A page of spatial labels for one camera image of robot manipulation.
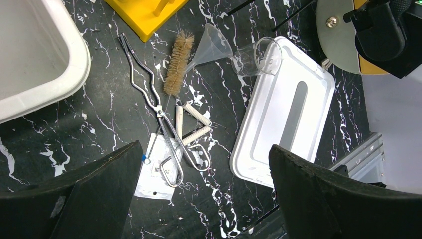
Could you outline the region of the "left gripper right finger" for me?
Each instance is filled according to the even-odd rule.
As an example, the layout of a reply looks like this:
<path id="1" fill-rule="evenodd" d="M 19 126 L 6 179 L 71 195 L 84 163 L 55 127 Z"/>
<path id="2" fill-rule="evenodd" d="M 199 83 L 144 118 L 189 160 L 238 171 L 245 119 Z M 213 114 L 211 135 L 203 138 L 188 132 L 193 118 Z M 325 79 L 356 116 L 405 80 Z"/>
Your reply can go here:
<path id="1" fill-rule="evenodd" d="M 422 197 L 366 184 L 273 145 L 269 167 L 291 239 L 419 239 Z"/>

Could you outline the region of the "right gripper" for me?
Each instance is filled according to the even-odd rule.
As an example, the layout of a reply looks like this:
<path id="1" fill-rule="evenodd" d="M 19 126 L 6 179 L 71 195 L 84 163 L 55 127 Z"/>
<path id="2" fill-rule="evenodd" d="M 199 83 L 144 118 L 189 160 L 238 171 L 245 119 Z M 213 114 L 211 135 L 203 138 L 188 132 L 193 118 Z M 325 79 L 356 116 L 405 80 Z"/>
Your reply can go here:
<path id="1" fill-rule="evenodd" d="M 422 2 L 368 0 L 343 15 L 363 59 L 401 79 L 422 64 Z"/>

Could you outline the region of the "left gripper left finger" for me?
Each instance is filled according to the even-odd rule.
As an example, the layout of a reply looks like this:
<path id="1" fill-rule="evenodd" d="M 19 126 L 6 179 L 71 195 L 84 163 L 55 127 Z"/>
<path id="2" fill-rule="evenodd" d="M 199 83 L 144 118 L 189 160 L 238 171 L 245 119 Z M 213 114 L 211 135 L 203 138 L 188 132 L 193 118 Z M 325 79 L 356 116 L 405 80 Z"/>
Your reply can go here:
<path id="1" fill-rule="evenodd" d="M 135 141 L 38 185 L 1 192 L 1 238 L 121 238 L 142 156 Z"/>

